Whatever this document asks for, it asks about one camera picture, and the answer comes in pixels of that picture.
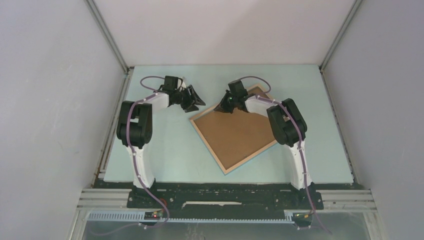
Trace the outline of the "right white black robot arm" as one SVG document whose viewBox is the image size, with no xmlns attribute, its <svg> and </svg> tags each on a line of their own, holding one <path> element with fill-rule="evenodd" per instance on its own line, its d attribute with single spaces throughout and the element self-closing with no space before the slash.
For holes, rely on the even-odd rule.
<svg viewBox="0 0 424 240">
<path fill-rule="evenodd" d="M 287 98 L 277 101 L 262 97 L 258 93 L 248 93 L 242 80 L 237 79 L 228 83 L 228 89 L 214 111 L 233 113 L 234 109 L 268 118 L 275 140 L 280 145 L 288 147 L 291 153 L 290 184 L 298 190 L 291 194 L 291 204 L 297 209 L 304 209 L 311 202 L 311 196 L 305 190 L 313 181 L 305 154 L 308 127 L 294 100 Z"/>
</svg>

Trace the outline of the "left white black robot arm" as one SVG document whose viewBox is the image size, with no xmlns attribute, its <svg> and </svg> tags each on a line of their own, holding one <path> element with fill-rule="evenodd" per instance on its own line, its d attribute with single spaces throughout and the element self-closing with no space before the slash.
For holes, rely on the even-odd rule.
<svg viewBox="0 0 424 240">
<path fill-rule="evenodd" d="M 196 93 L 194 87 L 186 85 L 177 76 L 146 76 L 140 85 L 152 94 L 137 101 L 125 100 L 121 103 L 116 136 L 121 140 L 131 157 L 133 185 L 143 190 L 138 201 L 145 208 L 153 208 L 158 202 L 158 194 L 150 188 L 155 182 L 150 161 L 145 157 L 148 143 L 153 136 L 153 114 L 172 105 L 179 105 L 185 113 L 199 110 L 206 103 Z"/>
</svg>

